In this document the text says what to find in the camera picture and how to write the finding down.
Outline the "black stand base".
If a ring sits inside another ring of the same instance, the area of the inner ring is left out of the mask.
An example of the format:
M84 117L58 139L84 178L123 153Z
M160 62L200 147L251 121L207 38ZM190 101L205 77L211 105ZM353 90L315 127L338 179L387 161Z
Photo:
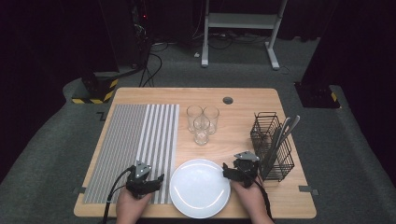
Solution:
M316 89L312 85L305 85L295 82L294 88L297 91L303 107L309 108L339 108L337 96L329 88Z

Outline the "black wire cutlery basket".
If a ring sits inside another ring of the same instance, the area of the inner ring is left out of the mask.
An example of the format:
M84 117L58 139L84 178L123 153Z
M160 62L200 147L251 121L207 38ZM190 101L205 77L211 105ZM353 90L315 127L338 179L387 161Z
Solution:
M259 112L250 131L255 154L259 157L259 172L263 180L283 180L294 167L289 138L279 142L276 157L270 150L276 131L282 128L276 112Z

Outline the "white metal stand frame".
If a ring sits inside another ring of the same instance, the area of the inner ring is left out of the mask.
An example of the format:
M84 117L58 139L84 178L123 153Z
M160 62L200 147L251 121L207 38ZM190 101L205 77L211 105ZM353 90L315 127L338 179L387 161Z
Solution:
M240 14L240 13L213 13L210 11L210 0L205 0L205 24L204 41L201 55L201 66L209 65L209 46L208 36L210 28L237 28L237 29L259 29L271 30L270 40L264 43L267 55L274 70L279 70L280 65L277 60L274 44L280 24L283 19L284 11L288 0L281 0L279 10L276 14Z

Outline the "person's left hand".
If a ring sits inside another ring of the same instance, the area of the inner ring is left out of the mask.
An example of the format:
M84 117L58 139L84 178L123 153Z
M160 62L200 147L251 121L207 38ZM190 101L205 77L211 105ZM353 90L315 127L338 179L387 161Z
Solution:
M152 194L149 193L141 199L136 199L127 188L123 188L116 204L116 224L136 224L151 198Z

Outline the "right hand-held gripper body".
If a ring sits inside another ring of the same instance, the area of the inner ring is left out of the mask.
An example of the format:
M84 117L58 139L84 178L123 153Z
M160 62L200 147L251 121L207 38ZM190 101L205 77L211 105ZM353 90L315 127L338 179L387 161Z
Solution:
M233 166L240 173L240 182L247 189L249 188L258 175L260 158L250 151L244 151L234 155L236 160Z

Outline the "white plate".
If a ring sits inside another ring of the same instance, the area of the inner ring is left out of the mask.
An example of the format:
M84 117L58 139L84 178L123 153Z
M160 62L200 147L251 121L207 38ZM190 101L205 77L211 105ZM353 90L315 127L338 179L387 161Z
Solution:
M176 209L191 218L209 218L219 213L231 196L230 181L213 161L195 159L173 173L170 198Z

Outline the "silver cutlery piece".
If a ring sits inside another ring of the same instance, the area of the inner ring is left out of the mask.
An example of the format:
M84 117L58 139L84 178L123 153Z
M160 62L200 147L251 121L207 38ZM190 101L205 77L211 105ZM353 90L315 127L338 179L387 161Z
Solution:
M273 166L274 166L274 164L275 164L275 161L276 161L276 154L277 154L277 152L278 152L278 150L279 150L279 147L280 147L281 142L283 141L284 137L286 136L287 128L288 128L289 125L290 125L290 120L291 120L291 118L286 118L286 119L284 120L284 122L283 122L283 124L282 124L282 127L281 127L281 129L280 129L280 132L279 132L279 134L278 134L278 136L277 136L276 144L275 144L275 146L274 146L272 155L271 155L271 157L270 157L270 159L269 159L269 162L268 162L268 165L269 165L270 170L273 168Z
M299 115L296 115L294 119L290 120L290 125L287 128L286 136L284 137L283 141L281 142L279 150L276 154L275 164L274 164L273 168L270 170L268 162L272 155L274 146L276 144L276 139L277 139L277 136L280 132L282 125L274 133L273 141L272 141L273 144L271 145L271 147L267 153L265 167L263 168L263 171L262 171L262 175L264 176L265 180L276 180L277 179L278 181L281 181L294 166L293 161L291 159L291 155L290 155L290 149L288 147L288 144L285 143L285 141L287 140L287 138L291 134L291 132L294 130L294 128L297 126L299 121L300 121Z

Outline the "dark equipment rack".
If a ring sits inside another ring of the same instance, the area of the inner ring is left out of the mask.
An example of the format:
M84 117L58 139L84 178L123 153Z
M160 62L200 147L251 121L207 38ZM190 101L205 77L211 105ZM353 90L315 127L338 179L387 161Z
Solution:
M139 65L144 66L149 56L152 42L149 0L130 0L131 16L134 26L134 41L138 51Z

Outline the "clear drinking glass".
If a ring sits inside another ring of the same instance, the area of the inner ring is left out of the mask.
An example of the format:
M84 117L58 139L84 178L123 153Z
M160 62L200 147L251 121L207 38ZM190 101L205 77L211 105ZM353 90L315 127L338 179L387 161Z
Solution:
M203 109L198 105L191 105L187 108L189 131L195 132L196 128L201 127Z
M204 109L204 125L209 134L217 131L219 120L219 110L215 106L207 106Z
M209 140L210 120L205 116L201 116L194 120L193 128L195 143L199 146L205 145Z

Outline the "person's right hand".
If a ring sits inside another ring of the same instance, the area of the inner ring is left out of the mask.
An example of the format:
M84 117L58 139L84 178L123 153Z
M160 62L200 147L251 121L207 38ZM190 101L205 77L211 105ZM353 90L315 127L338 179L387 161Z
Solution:
M252 224L274 224L267 214L262 192L257 185L244 188L240 183L232 181L231 186L247 211Z

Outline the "grey striped placemat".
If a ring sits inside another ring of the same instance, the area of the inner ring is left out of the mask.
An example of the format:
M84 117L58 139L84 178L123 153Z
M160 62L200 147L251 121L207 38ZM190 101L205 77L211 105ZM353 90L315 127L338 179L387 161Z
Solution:
M105 203L112 187L126 178L120 173L142 161L151 167L148 178L163 175L161 188L152 202L167 204L170 178L175 170L178 105L117 105L84 193L85 203Z

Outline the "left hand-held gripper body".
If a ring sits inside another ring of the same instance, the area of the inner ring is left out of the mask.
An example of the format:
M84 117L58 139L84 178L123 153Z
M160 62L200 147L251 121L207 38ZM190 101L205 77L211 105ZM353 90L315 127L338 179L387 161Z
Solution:
M148 189L149 184L155 184L152 181L147 181L150 170L151 167L142 161L137 161L136 165L131 168L131 173L127 177L126 188L136 199L142 199L147 194L154 192Z

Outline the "black yellow striped base block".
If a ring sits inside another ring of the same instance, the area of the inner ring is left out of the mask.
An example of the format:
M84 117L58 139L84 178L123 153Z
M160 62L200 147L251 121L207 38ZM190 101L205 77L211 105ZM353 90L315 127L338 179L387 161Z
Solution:
M118 81L118 76L112 72L96 72L83 76L72 95L72 102L75 104L107 103Z

